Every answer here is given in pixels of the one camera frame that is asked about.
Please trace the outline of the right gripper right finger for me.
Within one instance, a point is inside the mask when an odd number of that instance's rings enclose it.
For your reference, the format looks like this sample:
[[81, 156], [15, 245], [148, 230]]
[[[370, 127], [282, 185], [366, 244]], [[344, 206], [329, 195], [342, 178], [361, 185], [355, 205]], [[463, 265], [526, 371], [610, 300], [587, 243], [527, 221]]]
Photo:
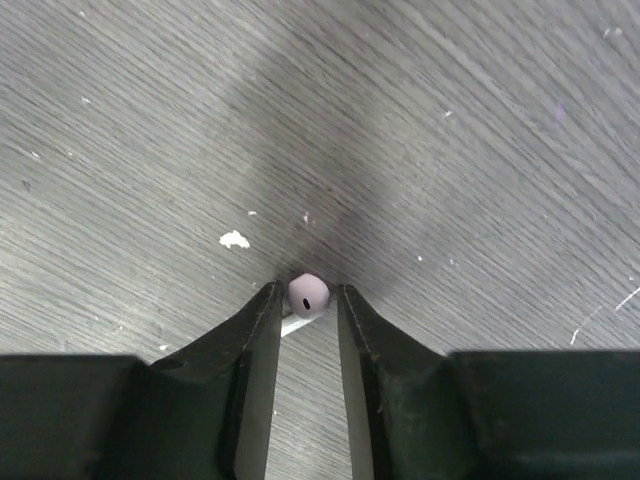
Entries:
[[356, 479], [635, 479], [635, 350], [438, 354], [337, 291]]

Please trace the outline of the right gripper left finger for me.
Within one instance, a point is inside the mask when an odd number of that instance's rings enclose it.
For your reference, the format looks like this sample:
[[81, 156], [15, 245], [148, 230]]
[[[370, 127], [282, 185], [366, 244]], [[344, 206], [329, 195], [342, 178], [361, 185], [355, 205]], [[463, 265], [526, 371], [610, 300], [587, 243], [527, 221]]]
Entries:
[[284, 287], [153, 363], [131, 355], [5, 355], [5, 479], [261, 479]]

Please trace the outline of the white earbud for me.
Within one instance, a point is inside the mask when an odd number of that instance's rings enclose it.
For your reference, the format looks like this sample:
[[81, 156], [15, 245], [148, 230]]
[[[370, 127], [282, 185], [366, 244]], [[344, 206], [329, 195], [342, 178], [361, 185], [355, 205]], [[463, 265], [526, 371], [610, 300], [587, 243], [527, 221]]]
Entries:
[[322, 279], [305, 273], [289, 283], [288, 299], [291, 313], [282, 320], [282, 337], [321, 317], [329, 307], [330, 290]]

